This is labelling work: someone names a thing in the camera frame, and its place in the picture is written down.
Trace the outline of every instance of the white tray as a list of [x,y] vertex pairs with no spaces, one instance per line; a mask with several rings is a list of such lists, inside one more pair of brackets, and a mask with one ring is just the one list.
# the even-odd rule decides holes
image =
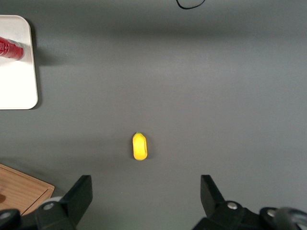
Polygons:
[[21,43],[24,57],[0,57],[0,109],[31,109],[37,104],[37,88],[29,23],[17,15],[0,15],[0,37]]

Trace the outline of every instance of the black cable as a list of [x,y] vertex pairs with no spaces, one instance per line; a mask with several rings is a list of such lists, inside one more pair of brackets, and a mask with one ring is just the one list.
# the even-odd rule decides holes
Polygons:
[[180,5],[180,3],[179,3],[178,0],[176,0],[176,2],[177,2],[178,6],[179,6],[180,8],[182,8],[182,9],[184,9],[184,10],[190,10],[190,9],[193,9],[193,8],[196,8],[196,7],[199,7],[200,5],[202,5],[202,4],[205,2],[205,0],[203,0],[200,4],[198,4],[198,5],[196,5],[196,6],[192,6],[192,7],[183,7],[182,5]]

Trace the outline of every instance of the wooden board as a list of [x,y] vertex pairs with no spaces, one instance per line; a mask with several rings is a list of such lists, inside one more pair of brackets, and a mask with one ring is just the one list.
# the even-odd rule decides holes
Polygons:
[[16,208],[21,215],[34,211],[54,186],[0,164],[0,210]]

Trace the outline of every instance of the yellow object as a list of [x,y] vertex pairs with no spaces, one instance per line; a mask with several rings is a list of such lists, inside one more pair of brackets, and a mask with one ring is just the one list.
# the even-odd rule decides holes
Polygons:
[[134,134],[132,138],[133,156],[136,160],[142,161],[147,157],[147,143],[146,138],[142,133]]

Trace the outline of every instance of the red can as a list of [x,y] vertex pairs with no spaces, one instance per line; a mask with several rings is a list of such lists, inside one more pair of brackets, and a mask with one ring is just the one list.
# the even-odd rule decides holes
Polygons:
[[24,48],[15,41],[0,37],[0,57],[19,60],[24,56]]

